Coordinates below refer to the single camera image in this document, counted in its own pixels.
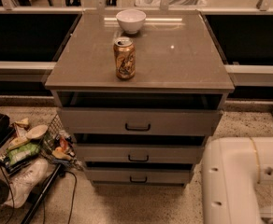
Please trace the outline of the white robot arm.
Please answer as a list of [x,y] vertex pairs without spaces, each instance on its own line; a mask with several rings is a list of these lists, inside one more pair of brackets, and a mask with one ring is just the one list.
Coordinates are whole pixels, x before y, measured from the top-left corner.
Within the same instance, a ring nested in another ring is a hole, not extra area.
[[[204,224],[265,224],[255,186],[273,185],[273,137],[209,142],[202,160]],[[266,213],[273,218],[272,212]]]

